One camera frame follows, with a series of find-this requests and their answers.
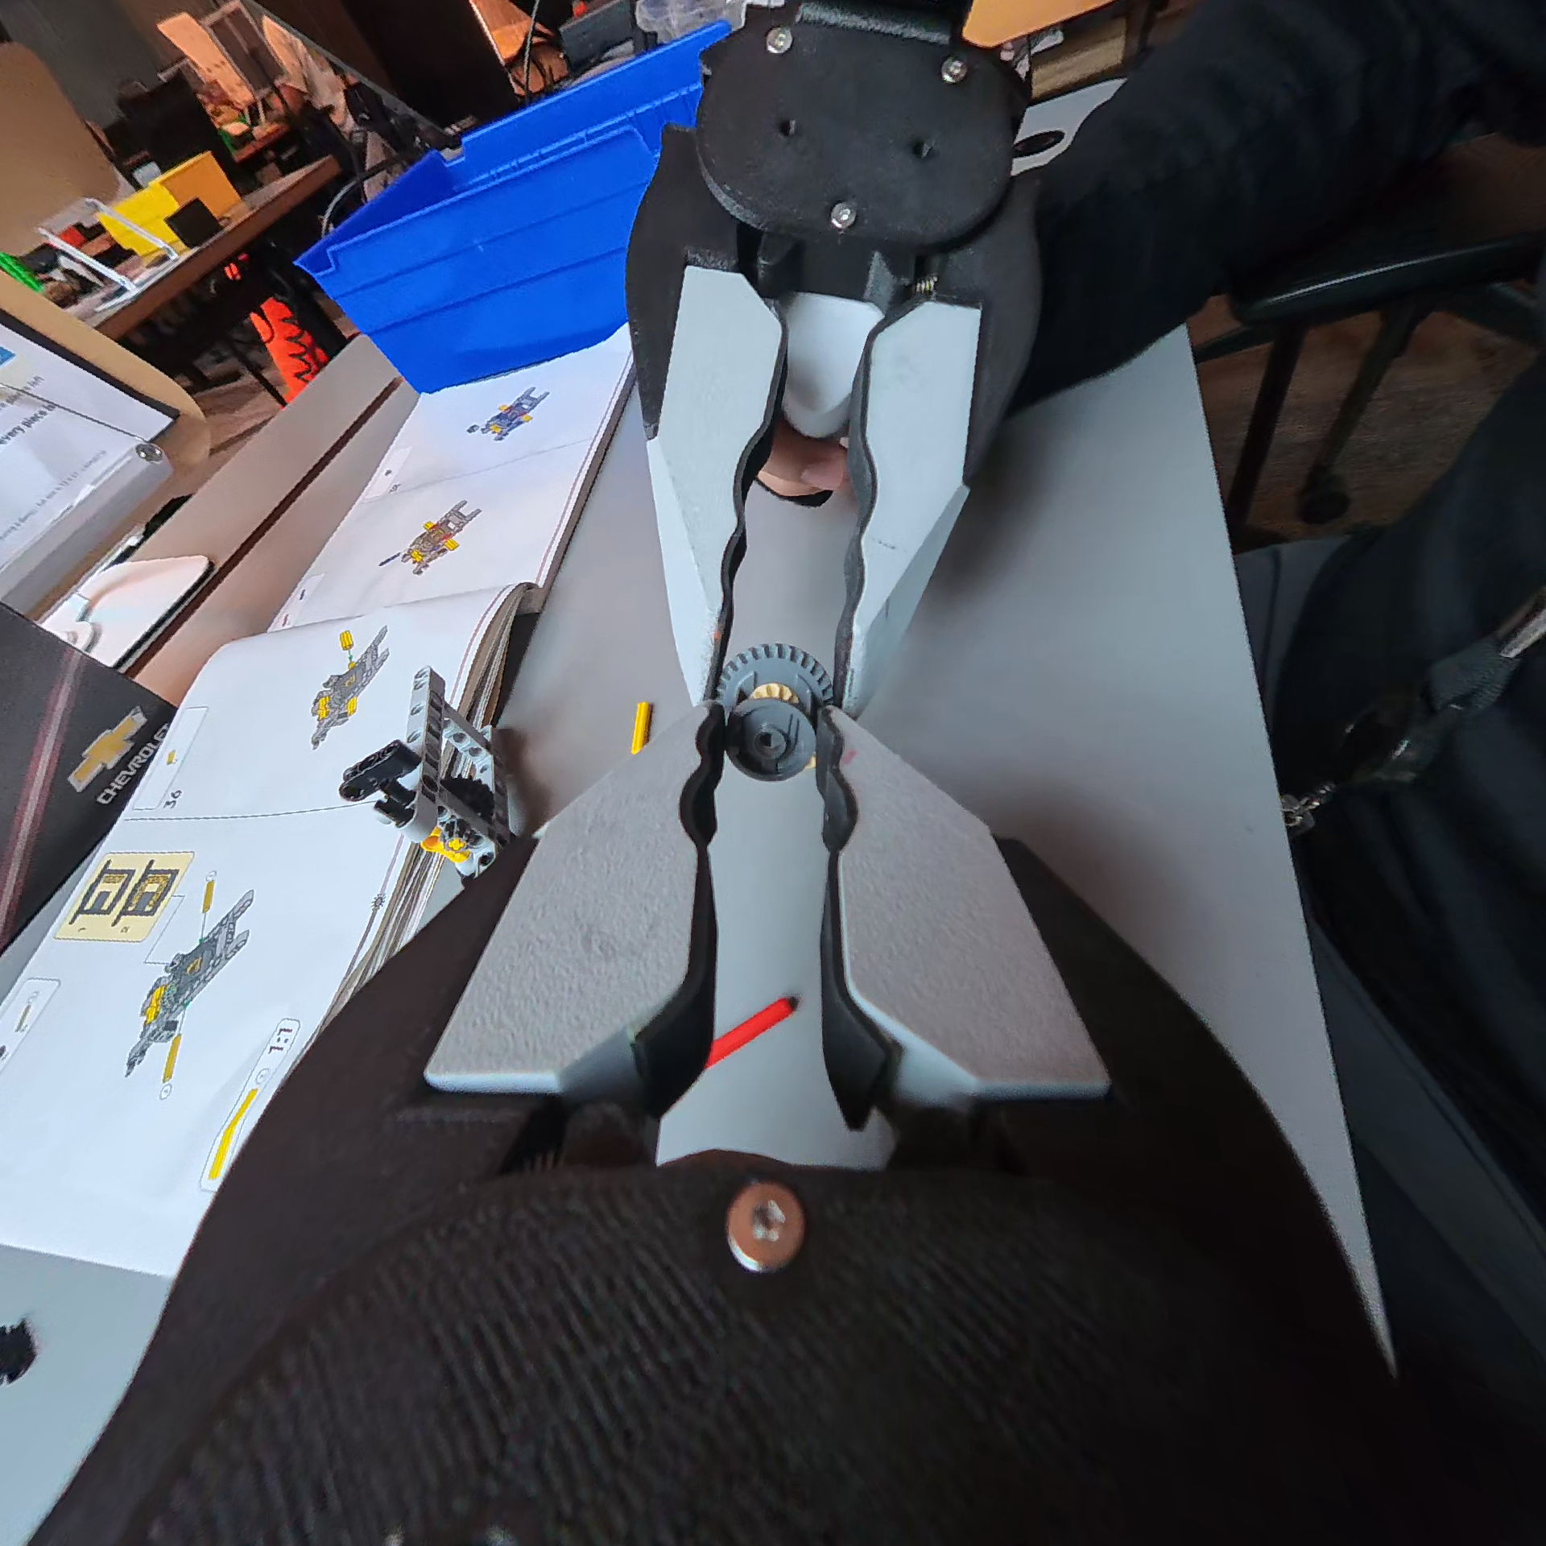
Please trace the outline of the grey lego frame assembly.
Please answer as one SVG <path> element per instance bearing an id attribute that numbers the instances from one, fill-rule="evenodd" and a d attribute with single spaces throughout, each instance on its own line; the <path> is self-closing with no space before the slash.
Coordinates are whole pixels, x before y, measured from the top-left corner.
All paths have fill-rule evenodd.
<path id="1" fill-rule="evenodd" d="M 349 804 L 371 804 L 422 852 L 450 861 L 463 881 L 485 874 L 512 839 L 514 806 L 498 749 L 455 712 L 430 666 L 413 679 L 406 734 L 349 766 L 339 793 Z"/>

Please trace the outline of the black office chair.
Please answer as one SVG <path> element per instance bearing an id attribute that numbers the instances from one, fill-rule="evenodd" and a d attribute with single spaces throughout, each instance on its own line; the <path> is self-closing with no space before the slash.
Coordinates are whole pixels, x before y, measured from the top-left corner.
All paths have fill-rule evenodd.
<path id="1" fill-rule="evenodd" d="M 1350 506 L 1341 458 L 1390 368 L 1420 324 L 1436 313 L 1469 320 L 1486 331 L 1536 342 L 1541 335 L 1534 302 L 1521 281 L 1543 258 L 1543 219 L 1492 235 L 1392 237 L 1392 256 L 1359 256 L 1353 239 L 1322 250 L 1285 274 L 1261 280 L 1230 298 L 1236 327 L 1193 348 L 1197 364 L 1269 348 L 1247 436 L 1225 499 L 1230 541 L 1239 546 L 1280 429 L 1289 388 L 1309 333 L 1352 316 L 1379 316 L 1366 350 L 1298 493 L 1298 519 L 1324 526 Z"/>

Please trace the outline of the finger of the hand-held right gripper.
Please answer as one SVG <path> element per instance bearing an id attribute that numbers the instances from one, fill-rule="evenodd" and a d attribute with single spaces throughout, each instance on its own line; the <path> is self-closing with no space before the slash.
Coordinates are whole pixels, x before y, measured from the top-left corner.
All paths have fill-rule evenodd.
<path id="1" fill-rule="evenodd" d="M 689 265 L 647 449 L 671 633 L 693 705 L 722 675 L 752 464 L 774 429 L 785 368 L 787 327 L 752 281 Z"/>
<path id="2" fill-rule="evenodd" d="M 858 528 L 844 561 L 844 712 L 877 696 L 969 495 L 976 368 L 973 305 L 912 302 L 864 348 L 849 440 Z"/>

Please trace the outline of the blue plastic bin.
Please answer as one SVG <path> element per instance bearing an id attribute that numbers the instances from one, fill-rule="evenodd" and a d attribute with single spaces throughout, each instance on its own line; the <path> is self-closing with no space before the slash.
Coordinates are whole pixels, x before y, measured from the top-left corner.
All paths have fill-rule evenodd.
<path id="1" fill-rule="evenodd" d="M 627 324 L 632 224 L 693 125 L 717 22 L 433 151 L 299 267 L 420 394 L 584 350 Z"/>

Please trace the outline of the grey lego differential gear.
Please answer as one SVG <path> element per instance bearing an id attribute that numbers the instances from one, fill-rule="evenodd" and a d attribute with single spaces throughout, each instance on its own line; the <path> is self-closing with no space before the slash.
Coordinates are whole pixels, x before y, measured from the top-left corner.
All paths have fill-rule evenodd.
<path id="1" fill-rule="evenodd" d="M 805 707 L 754 701 L 761 683 L 788 683 Z M 818 756 L 820 714 L 834 701 L 834 685 L 822 661 L 794 644 L 754 644 L 722 670 L 717 690 L 726 708 L 728 760 L 744 775 L 777 782 L 805 771 Z"/>

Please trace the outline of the clear acrylic sign holder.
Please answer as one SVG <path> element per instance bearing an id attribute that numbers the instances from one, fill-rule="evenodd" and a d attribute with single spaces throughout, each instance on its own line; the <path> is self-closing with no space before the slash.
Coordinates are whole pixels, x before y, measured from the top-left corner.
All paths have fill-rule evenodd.
<path id="1" fill-rule="evenodd" d="M 19 316 L 3 320 L 3 569 L 115 528 L 170 478 L 166 403 L 89 366 Z"/>

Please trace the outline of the wooden workbench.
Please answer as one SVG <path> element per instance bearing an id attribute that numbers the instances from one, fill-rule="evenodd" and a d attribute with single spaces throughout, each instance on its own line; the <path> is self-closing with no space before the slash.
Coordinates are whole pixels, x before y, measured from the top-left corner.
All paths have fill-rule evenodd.
<path id="1" fill-rule="evenodd" d="M 223 221 L 216 237 L 177 254 L 157 267 L 146 281 L 135 283 L 130 291 L 89 311 L 85 318 L 89 327 L 102 337 L 120 340 L 207 276 L 225 270 L 242 256 L 266 254 L 273 245 L 269 235 L 275 226 L 325 193 L 339 180 L 341 171 L 338 158 L 328 156 L 262 186 L 242 210 Z"/>

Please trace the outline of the lego instruction booklet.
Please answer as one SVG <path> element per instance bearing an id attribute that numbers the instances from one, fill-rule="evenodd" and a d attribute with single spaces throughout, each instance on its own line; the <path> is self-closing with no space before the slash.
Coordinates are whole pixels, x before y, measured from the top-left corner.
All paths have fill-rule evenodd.
<path id="1" fill-rule="evenodd" d="M 472 841 L 347 802 L 433 670 L 488 721 L 632 386 L 627 329 L 420 396 L 268 631 L 159 758 L 4 996 L 3 1239 L 172 1275 L 290 1069 Z"/>

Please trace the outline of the white flat device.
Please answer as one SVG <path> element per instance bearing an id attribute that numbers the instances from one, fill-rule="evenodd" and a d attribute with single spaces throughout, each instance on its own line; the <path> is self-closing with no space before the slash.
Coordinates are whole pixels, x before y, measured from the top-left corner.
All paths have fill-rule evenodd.
<path id="1" fill-rule="evenodd" d="M 214 570 L 203 554 L 131 558 L 87 576 L 41 627 L 93 661 L 124 670 Z"/>

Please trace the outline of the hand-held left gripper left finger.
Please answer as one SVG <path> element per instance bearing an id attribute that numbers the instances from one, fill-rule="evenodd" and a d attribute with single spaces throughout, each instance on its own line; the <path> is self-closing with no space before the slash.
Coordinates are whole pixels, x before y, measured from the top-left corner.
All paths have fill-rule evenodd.
<path id="1" fill-rule="evenodd" d="M 707 1066 L 726 710 L 693 708 L 547 823 L 426 1077 L 665 1115 Z"/>

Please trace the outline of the yellow storage bin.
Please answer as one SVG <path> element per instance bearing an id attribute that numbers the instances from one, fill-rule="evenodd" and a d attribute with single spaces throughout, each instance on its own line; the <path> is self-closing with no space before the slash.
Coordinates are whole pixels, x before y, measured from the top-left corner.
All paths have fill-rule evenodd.
<path id="1" fill-rule="evenodd" d="M 247 213 L 247 202 L 212 151 L 165 171 L 122 202 L 102 206 L 100 221 L 115 243 L 141 258 L 177 256 L 188 250 L 188 243 L 170 221 L 194 202 L 201 202 L 220 224 Z"/>

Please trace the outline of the orange black patterned object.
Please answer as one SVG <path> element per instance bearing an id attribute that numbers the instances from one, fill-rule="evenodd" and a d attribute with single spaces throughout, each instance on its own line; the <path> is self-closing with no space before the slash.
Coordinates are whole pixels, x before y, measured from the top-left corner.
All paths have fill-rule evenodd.
<path id="1" fill-rule="evenodd" d="M 269 359 L 277 364 L 281 401 L 293 401 L 321 375 L 332 355 L 306 331 L 292 305 L 279 296 L 266 298 L 249 320 Z"/>

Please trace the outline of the red lego axle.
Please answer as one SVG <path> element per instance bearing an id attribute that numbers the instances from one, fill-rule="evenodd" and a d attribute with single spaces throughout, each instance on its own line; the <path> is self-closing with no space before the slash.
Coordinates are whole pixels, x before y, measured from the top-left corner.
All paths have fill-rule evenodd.
<path id="1" fill-rule="evenodd" d="M 744 1051 L 746 1045 L 790 1019 L 798 1008 L 800 996 L 783 996 L 768 1003 L 765 1008 L 746 1016 L 724 1034 L 715 1036 L 706 1067 L 711 1069 L 722 1064 L 728 1056 Z"/>

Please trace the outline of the black lego set box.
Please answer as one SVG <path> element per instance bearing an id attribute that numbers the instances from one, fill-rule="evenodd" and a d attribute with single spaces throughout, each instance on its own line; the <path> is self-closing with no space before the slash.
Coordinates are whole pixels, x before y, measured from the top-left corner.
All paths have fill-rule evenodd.
<path id="1" fill-rule="evenodd" d="M 107 835 L 174 712 L 3 607 L 3 944 Z"/>

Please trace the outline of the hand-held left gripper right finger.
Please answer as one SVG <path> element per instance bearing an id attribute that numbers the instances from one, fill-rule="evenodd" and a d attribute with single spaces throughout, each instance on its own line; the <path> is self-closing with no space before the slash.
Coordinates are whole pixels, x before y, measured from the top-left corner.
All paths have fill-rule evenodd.
<path id="1" fill-rule="evenodd" d="M 1105 1097 L 993 830 L 840 708 L 818 719 L 818 788 L 823 1058 L 846 1124 Z"/>

